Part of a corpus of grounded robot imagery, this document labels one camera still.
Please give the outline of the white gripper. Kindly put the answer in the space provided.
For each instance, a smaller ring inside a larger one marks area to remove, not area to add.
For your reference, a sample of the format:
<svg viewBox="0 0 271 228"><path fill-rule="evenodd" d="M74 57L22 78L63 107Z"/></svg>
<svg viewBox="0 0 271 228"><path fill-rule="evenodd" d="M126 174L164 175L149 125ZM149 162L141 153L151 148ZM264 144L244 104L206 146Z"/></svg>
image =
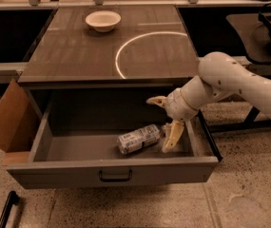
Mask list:
<svg viewBox="0 0 271 228"><path fill-rule="evenodd" d="M146 100L149 105L157 105L164 108L168 117L173 121L164 126L165 138L162 151L170 152L178 143L184 132L184 123L191 120L198 113L197 110L190 107L182 96L179 88L172 91L167 97L156 96Z"/></svg>

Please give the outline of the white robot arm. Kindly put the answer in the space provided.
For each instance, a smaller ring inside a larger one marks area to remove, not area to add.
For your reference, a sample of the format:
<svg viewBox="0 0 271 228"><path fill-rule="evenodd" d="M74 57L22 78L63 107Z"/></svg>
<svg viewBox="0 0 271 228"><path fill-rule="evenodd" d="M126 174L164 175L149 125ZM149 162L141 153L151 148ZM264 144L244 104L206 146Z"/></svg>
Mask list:
<svg viewBox="0 0 271 228"><path fill-rule="evenodd" d="M148 99L172 119L163 151L171 151L181 138L184 124L205 105L237 94L271 119L271 80L259 76L222 52L211 52L198 65L198 74L166 96Z"/></svg>

